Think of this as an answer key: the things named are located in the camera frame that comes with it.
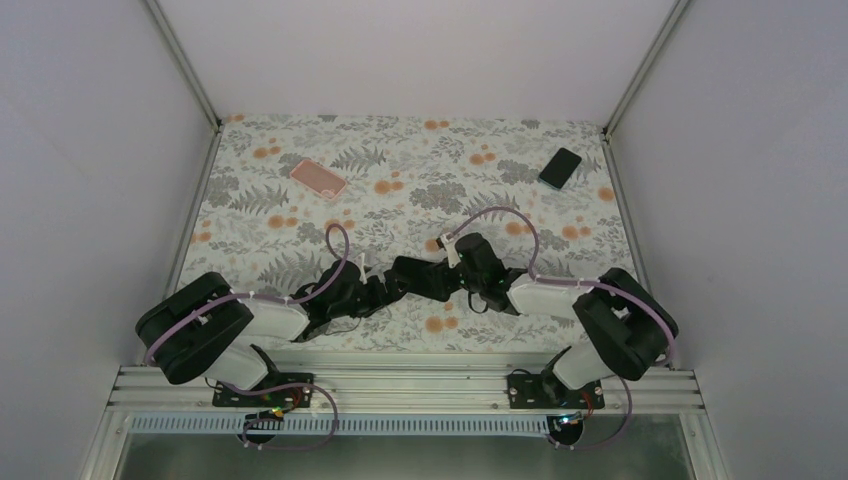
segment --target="pink smartphone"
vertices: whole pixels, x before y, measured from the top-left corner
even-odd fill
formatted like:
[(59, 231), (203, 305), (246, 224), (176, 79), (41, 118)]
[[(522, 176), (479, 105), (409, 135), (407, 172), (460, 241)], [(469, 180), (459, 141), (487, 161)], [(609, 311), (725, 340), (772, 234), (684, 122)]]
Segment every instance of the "pink smartphone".
[(321, 195), (322, 197), (332, 200), (339, 196), (347, 186), (347, 181), (327, 170), (321, 165), (312, 161), (312, 159), (304, 159), (294, 167), (291, 178), (306, 185), (309, 189)]

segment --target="metal strip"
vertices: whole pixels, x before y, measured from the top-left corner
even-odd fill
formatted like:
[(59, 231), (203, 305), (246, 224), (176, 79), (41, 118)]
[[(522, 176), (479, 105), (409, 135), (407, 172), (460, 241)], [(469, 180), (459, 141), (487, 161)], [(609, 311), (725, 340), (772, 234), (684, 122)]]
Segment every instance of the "metal strip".
[[(505, 377), (515, 368), (537, 371), (550, 359), (545, 354), (369, 354), (283, 352), (281, 371), (308, 371), (316, 384), (329, 390), (346, 414), (481, 414), (546, 415), (562, 410), (510, 410)], [(703, 413), (694, 374), (655, 368), (630, 382), (635, 413)], [(621, 414), (626, 396), (617, 379), (602, 382), (606, 408), (596, 414)], [(124, 367), (115, 383), (110, 411), (252, 412), (255, 408), (219, 409), (212, 390), (201, 380), (168, 385), (156, 368)], [(318, 397), (310, 413), (329, 413)]]
[(627, 196), (624, 194), (624, 186), (621, 183), (621, 176), (618, 173), (618, 166), (615, 163), (612, 146), (606, 139), (601, 142), (601, 145), (604, 149), (604, 156), (607, 159), (607, 170), (609, 170), (610, 179), (612, 180), (612, 188), (615, 190), (615, 201), (618, 203), (618, 211), (621, 213), (621, 222), (624, 224), (624, 235), (627, 237), (630, 257), (633, 259), (633, 268), (636, 269), (636, 278), (639, 279), (639, 283), (642, 284), (645, 290), (651, 293), (651, 282), (648, 280), (648, 273), (645, 270), (645, 260), (642, 257), (642, 251), (639, 249), (639, 242), (636, 240), (633, 217), (630, 216), (630, 207), (627, 204)]
[(665, 18), (659, 32), (657, 32), (657, 36), (651, 43), (650, 48), (648, 48), (645, 58), (642, 59), (642, 63), (639, 64), (639, 68), (636, 69), (636, 73), (627, 85), (627, 89), (624, 91), (624, 96), (621, 97), (621, 100), (618, 101), (618, 105), (616, 105), (615, 110), (613, 110), (612, 116), (607, 122), (607, 126), (605, 128), (607, 135), (612, 135), (613, 132), (615, 132), (615, 129), (618, 128), (621, 118), (624, 116), (627, 108), (630, 107), (630, 104), (633, 102), (633, 98), (642, 88), (648, 73), (650, 73), (651, 69), (656, 64), (657, 58), (668, 44), (671, 34), (674, 33), (675, 28), (677, 28), (680, 24), (683, 14), (686, 12), (686, 9), (691, 3), (692, 0), (677, 0), (674, 6), (671, 7), (671, 11)]
[(124, 452), (132, 415), (121, 412), (105, 412), (94, 437), (94, 444), (83, 466), (83, 480), (112, 480)]
[[(291, 413), (284, 422), (269, 421), (248, 433), (323, 435), (332, 414)], [(151, 412), (137, 414), (132, 433), (235, 434), (242, 432), (244, 414)], [(336, 435), (353, 436), (520, 436), (547, 433), (545, 415), (364, 415), (341, 414)]]
[(194, 189), (194, 198), (191, 201), (191, 210), (189, 210), (188, 218), (183, 225), (183, 232), (180, 236), (180, 243), (177, 247), (177, 253), (174, 257), (171, 273), (168, 276), (168, 284), (165, 287), (165, 294), (162, 298), (168, 298), (177, 291), (177, 286), (180, 281), (180, 273), (182, 272), (185, 257), (188, 254), (188, 246), (191, 242), (191, 234), (194, 232), (194, 224), (197, 222), (197, 216), (200, 214), (200, 207), (203, 205), (203, 199), (206, 197), (206, 187), (209, 185), (209, 177), (212, 174), (212, 167), (215, 165), (215, 157), (218, 155), (218, 146), (221, 144), (221, 132), (215, 135), (212, 143), (209, 145), (209, 150), (206, 152), (206, 160), (203, 163), (203, 169), (200, 172), (200, 178), (197, 180), (197, 187)]
[(165, 12), (162, 11), (162, 7), (159, 5), (157, 0), (142, 0), (141, 3), (147, 7), (147, 12), (151, 17), (151, 20), (156, 25), (159, 35), (168, 47), (171, 58), (174, 60), (174, 63), (176, 63), (177, 70), (180, 71), (180, 74), (183, 76), (186, 84), (188, 84), (198, 106), (201, 110), (203, 110), (203, 115), (206, 116), (206, 120), (209, 122), (212, 130), (214, 132), (218, 132), (219, 117), (215, 113), (215, 109), (212, 107), (212, 102), (209, 100), (209, 96), (206, 95), (206, 91), (203, 90), (203, 85), (200, 83), (197, 74), (191, 67), (188, 57), (186, 57), (185, 52), (180, 46), (180, 42), (177, 40), (174, 30), (171, 28), (171, 24), (168, 22)]
[(727, 480), (727, 470), (706, 415), (680, 415), (686, 448), (697, 480)]

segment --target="floral tablecloth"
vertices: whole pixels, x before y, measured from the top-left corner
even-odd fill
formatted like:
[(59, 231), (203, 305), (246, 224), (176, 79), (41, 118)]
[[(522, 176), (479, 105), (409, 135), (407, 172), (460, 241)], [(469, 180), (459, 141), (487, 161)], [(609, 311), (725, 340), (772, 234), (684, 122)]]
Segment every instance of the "floral tablecloth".
[[(583, 157), (565, 189), (537, 181), (560, 147)], [(349, 185), (327, 201), (291, 180), (311, 158)], [(235, 115), (228, 119), (180, 284), (221, 272), (237, 291), (285, 295), (317, 280), (333, 257), (324, 228), (338, 222), (352, 252), (378, 271), (398, 255), (443, 258), (433, 240), (468, 215), (509, 205), (532, 219), (539, 272), (595, 277), (633, 264), (598, 127), (536, 120)], [(533, 238), (520, 219), (487, 216), (482, 233), (507, 266), (526, 266)], [(337, 248), (341, 235), (334, 234)], [(585, 340), (579, 322), (473, 313), (465, 292), (443, 304), (406, 296), (364, 319), (336, 320), (303, 344), (268, 349), (553, 352)]]

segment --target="black smartphone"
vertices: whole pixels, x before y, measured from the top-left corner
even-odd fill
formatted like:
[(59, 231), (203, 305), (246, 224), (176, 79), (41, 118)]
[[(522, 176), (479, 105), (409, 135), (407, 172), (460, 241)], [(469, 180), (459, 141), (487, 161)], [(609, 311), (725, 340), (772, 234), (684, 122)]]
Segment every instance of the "black smartphone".
[(580, 155), (560, 148), (554, 158), (542, 169), (542, 173), (539, 174), (539, 181), (560, 190), (571, 177), (571, 174), (580, 166), (582, 160)]

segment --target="white wall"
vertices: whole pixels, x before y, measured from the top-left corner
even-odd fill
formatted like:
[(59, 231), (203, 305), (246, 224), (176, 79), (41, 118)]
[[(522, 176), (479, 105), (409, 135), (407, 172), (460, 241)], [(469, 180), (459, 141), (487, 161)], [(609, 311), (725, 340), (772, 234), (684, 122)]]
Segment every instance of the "white wall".
[(673, 0), (160, 0), (220, 114), (604, 124)]
[(694, 2), (616, 159), (739, 479), (845, 478), (848, 3)]
[(211, 130), (141, 2), (0, 15), (0, 478), (75, 478)]

